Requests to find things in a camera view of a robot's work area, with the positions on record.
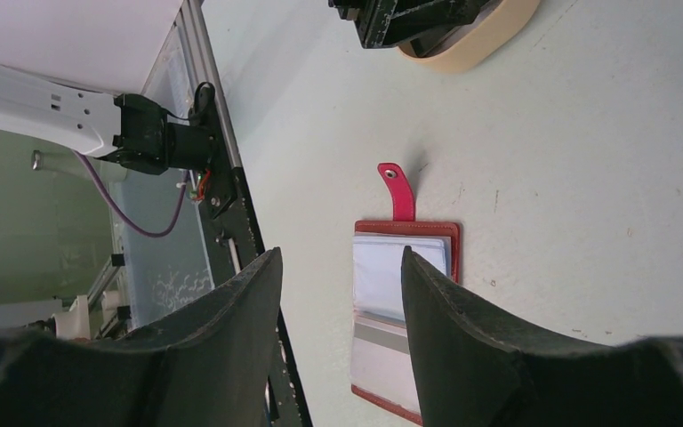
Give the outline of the beige oval tray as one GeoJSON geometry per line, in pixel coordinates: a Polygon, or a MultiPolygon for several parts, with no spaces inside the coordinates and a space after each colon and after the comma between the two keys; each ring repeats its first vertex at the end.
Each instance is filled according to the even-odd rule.
{"type": "Polygon", "coordinates": [[[415,40],[397,50],[413,63],[440,74],[460,74],[476,67],[509,42],[531,20],[541,3],[531,0],[491,1],[476,20],[440,37],[420,56],[415,40]]]}

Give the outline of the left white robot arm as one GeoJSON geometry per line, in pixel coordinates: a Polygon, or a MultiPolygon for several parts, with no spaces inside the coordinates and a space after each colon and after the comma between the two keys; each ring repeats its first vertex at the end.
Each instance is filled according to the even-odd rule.
{"type": "MultiPolygon", "coordinates": [[[[366,49],[397,47],[433,32],[473,24],[485,1],[332,1],[366,49]]],[[[205,170],[230,137],[218,78],[201,81],[191,113],[178,117],[153,100],[122,91],[84,89],[0,63],[0,130],[72,149],[141,173],[205,170]]]]}

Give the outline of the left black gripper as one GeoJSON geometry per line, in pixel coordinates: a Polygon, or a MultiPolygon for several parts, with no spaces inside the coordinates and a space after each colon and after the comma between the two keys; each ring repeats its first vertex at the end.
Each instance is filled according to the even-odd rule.
{"type": "Polygon", "coordinates": [[[365,49],[396,47],[434,30],[473,23],[487,1],[329,0],[341,20],[355,21],[365,49]]]}

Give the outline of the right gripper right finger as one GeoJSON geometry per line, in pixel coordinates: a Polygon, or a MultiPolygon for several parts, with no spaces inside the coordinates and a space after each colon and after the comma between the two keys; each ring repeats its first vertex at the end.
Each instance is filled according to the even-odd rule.
{"type": "Polygon", "coordinates": [[[427,426],[683,426],[683,336],[606,346],[556,333],[411,248],[401,288],[427,426]]]}

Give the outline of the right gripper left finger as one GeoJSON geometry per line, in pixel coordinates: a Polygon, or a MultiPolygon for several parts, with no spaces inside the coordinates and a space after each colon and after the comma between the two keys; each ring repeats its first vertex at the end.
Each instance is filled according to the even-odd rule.
{"type": "Polygon", "coordinates": [[[0,330],[0,426],[263,426],[283,260],[117,340],[0,330]]]}

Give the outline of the red card holder wallet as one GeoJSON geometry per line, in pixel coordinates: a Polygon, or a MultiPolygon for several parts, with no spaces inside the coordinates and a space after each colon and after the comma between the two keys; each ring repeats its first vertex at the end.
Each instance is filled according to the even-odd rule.
{"type": "Polygon", "coordinates": [[[373,405],[422,425],[402,300],[402,257],[410,246],[458,281],[461,227],[417,220],[416,198],[403,169],[380,163],[377,171],[390,193],[392,216],[359,220],[354,226],[350,388],[373,405]]]}

